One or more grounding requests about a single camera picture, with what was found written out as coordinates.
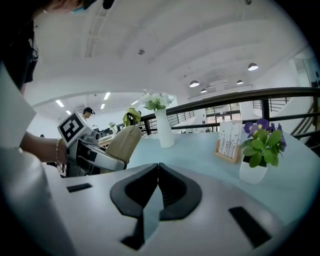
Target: potted plant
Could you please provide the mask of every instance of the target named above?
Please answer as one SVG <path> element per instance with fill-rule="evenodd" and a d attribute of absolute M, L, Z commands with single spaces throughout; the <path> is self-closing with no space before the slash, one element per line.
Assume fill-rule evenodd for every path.
<path fill-rule="evenodd" d="M 268 165 L 278 166 L 279 155 L 285 151 L 287 143 L 279 124 L 277 129 L 275 124 L 261 118 L 256 124 L 247 122 L 244 131 L 248 138 L 241 148 L 243 148 L 243 160 L 240 166 L 240 179 L 252 184 L 259 183 L 266 174 Z"/>
<path fill-rule="evenodd" d="M 170 148 L 175 144 L 171 127 L 167 118 L 166 107 L 172 103 L 172 99 L 165 93 L 144 92 L 141 99 L 144 108 L 154 111 L 156 118 L 156 128 L 160 145 L 163 148 Z"/>
<path fill-rule="evenodd" d="M 113 135 L 116 135 L 116 133 L 117 133 L 116 129 L 115 129 L 116 124 L 114 122 L 110 122 L 109 126 L 110 126 L 110 128 L 111 128 L 111 130 L 113 132 Z"/>

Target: flower vase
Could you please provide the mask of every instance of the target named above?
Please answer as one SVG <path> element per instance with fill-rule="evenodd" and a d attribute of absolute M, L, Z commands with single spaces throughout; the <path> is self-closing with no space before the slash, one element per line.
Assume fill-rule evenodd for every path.
<path fill-rule="evenodd" d="M 250 158 L 245 156 L 241 162 L 239 171 L 240 179 L 251 184 L 258 184 L 264 178 L 268 166 L 258 165 L 254 168 L 251 168 L 247 159 L 249 160 Z"/>
<path fill-rule="evenodd" d="M 117 134 L 115 127 L 112 127 L 111 129 L 112 129 L 112 132 L 113 132 L 112 135 L 115 136 Z"/>
<path fill-rule="evenodd" d="M 156 128 L 162 148 L 171 148 L 175 144 L 174 136 L 171 131 L 169 120 L 167 118 L 167 110 L 160 109 L 154 111 L 156 117 Z"/>

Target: cap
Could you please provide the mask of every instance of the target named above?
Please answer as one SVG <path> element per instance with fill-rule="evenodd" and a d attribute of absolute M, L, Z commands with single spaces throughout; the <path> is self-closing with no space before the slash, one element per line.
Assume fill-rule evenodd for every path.
<path fill-rule="evenodd" d="M 91 114 L 93 114 L 93 115 L 96 114 L 91 107 L 86 107 L 86 108 L 83 110 L 83 113 L 86 113 L 86 112 L 89 112 L 89 113 L 91 113 Z"/>
<path fill-rule="evenodd" d="M 88 9 L 97 0 L 84 0 L 83 9 Z M 115 0 L 103 0 L 103 8 L 108 10 L 111 8 Z"/>

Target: person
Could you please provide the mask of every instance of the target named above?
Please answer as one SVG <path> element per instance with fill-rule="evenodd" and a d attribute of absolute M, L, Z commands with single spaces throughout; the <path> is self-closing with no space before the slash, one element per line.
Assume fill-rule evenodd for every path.
<path fill-rule="evenodd" d="M 95 115 L 96 113 L 91 107 L 86 107 L 83 112 L 82 112 L 82 118 L 84 119 L 85 122 L 87 122 L 87 119 L 91 117 L 91 115 Z"/>
<path fill-rule="evenodd" d="M 1 10 L 14 13 L 11 18 L 1 13 L 0 61 L 3 61 L 13 82 L 24 94 L 26 84 L 33 80 L 39 58 L 35 41 L 34 19 L 41 13 L 61 14 L 88 9 L 96 0 L 26 0 L 1 2 Z M 111 7 L 113 0 L 104 0 Z M 37 137 L 26 132 L 21 145 L 41 162 L 67 163 L 63 140 Z"/>

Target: light blue tabletop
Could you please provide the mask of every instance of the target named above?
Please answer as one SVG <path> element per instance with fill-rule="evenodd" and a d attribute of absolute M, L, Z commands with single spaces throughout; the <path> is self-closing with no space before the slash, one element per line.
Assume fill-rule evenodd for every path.
<path fill-rule="evenodd" d="M 156 138 L 142 138 L 127 168 L 149 163 L 183 167 L 238 186 L 275 213 L 285 225 L 303 216 L 320 181 L 320 158 L 314 152 L 285 134 L 287 148 L 278 167 L 269 166 L 263 180 L 253 185 L 239 179 L 240 161 L 233 164 L 214 154 L 218 136 L 217 132 L 175 134 L 175 145 L 171 148 L 162 148 Z M 156 200 L 150 203 L 154 209 L 155 204 L 159 204 Z"/>

